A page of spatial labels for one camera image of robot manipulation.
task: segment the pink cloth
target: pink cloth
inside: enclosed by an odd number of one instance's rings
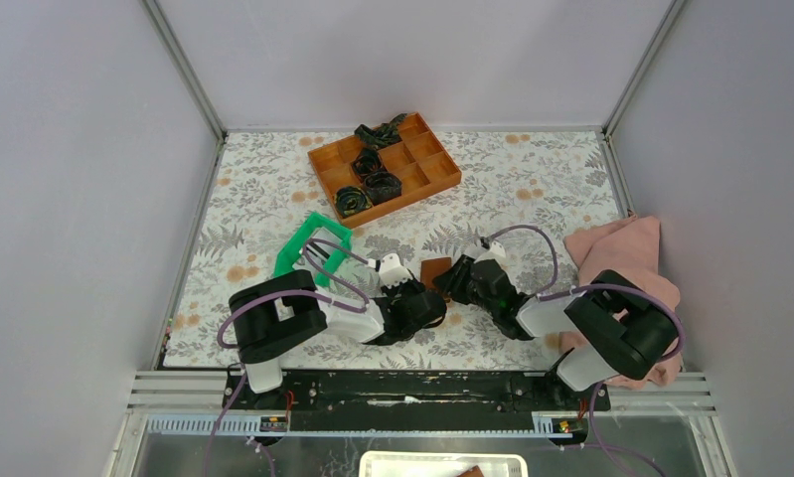
[[[578,265],[578,282],[591,282],[602,270],[612,269],[634,285],[663,301],[672,310],[681,301],[678,287],[658,274],[660,256],[660,221],[654,217],[639,219],[631,216],[601,227],[579,231],[563,241],[572,261]],[[560,351],[586,344],[577,332],[560,333]],[[672,343],[671,350],[677,344]],[[681,369],[680,354],[658,363],[644,381],[623,376],[608,380],[609,385],[633,390],[642,389],[646,381],[665,386],[675,380]]]

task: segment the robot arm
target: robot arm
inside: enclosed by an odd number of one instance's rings
[[[335,300],[332,293],[315,285],[308,270],[271,278],[230,298],[230,309],[236,313],[261,297],[285,295],[252,306],[233,322],[254,393],[278,388],[282,384],[279,357],[319,333],[386,346],[408,340],[420,329],[442,321],[446,314],[443,298],[427,291],[398,256],[387,255],[371,266],[378,271],[386,296],[374,298],[368,306],[360,300]],[[279,299],[287,308],[276,306]]]
[[[553,373],[573,391],[584,391],[616,375],[644,379],[677,338],[671,320],[649,301],[620,291],[593,290],[550,301],[516,289],[496,260],[497,243],[484,252],[468,250],[434,284],[453,300],[488,311],[508,338],[532,340],[562,331],[579,331],[589,341],[560,357]],[[593,284],[636,288],[613,270]],[[625,312],[616,320],[615,314]]]

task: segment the green plastic frame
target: green plastic frame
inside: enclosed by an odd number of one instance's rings
[[[273,276],[284,275],[285,273],[289,273],[294,270],[294,262],[300,258],[300,250],[303,249],[303,244],[306,243],[310,237],[312,237],[312,235],[315,233],[315,230],[321,227],[335,234],[335,236],[340,240],[340,246],[346,248],[347,250],[351,249],[350,237],[353,235],[353,231],[347,229],[341,224],[338,224],[337,222],[327,219],[317,212],[313,212],[306,219],[306,222],[300,226],[300,229],[294,233],[294,235],[291,237],[291,240],[289,240],[282,250],[279,251],[279,255],[276,256],[276,265],[273,268]],[[326,260],[323,268],[330,273],[335,273],[335,271],[338,270],[338,266],[341,265],[341,262],[344,261],[344,258],[346,257],[347,255],[342,251],[335,250],[335,252],[332,253]],[[315,284],[320,286],[328,286],[329,277],[323,273],[318,273],[315,277]]]

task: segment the white tray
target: white tray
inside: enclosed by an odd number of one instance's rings
[[[526,461],[516,454],[383,452],[362,456],[360,477],[455,477],[478,465],[485,477],[528,477]]]

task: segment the floral tablecloth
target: floral tablecloth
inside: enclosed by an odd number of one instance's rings
[[[233,133],[220,164],[179,308],[171,321],[165,367],[225,367],[235,352],[216,344],[235,292],[270,278],[280,248],[309,212],[334,213],[307,151],[344,133]],[[422,260],[451,256],[479,235],[535,224],[559,253],[556,289],[575,282],[562,238],[619,218],[593,132],[442,132],[461,169],[461,184],[353,230],[353,250],[370,257],[397,252],[419,276]],[[535,290],[552,275],[549,250],[530,232],[501,238],[512,281]],[[339,276],[377,294],[371,270],[345,261]],[[346,295],[347,291],[333,291]],[[228,341],[235,341],[232,327]],[[556,351],[543,340],[511,341],[477,307],[450,304],[444,323],[405,343],[365,346],[319,335],[281,358],[283,368],[544,370]]]

